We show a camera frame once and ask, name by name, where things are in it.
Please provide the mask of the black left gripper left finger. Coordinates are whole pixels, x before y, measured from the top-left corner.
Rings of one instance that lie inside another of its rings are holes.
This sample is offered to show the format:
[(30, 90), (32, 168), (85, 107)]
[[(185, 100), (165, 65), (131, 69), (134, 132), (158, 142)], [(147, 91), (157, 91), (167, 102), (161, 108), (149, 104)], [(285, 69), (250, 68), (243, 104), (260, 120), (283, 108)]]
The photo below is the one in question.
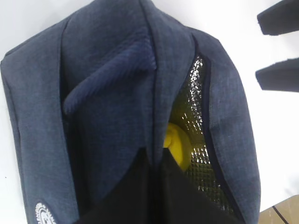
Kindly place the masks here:
[(113, 190), (78, 224), (150, 224), (149, 161), (144, 148)]

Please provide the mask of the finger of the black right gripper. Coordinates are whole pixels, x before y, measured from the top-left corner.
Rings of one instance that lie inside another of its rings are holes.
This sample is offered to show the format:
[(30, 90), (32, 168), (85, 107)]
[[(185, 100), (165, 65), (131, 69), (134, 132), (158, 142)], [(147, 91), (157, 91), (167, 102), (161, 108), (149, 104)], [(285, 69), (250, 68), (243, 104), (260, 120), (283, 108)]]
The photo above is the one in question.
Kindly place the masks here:
[(299, 59), (288, 59), (256, 71), (256, 79), (262, 90), (298, 91)]
[(282, 0), (257, 15), (264, 35), (282, 35), (299, 30), (299, 1)]

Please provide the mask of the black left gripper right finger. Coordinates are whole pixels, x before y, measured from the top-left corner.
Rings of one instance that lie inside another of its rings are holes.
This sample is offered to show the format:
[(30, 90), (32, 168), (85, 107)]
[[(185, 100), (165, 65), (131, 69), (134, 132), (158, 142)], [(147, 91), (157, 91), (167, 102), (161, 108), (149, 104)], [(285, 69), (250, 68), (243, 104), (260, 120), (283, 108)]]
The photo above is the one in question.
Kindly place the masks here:
[(169, 149), (160, 163), (160, 220), (162, 224), (239, 224), (196, 189), (184, 175)]

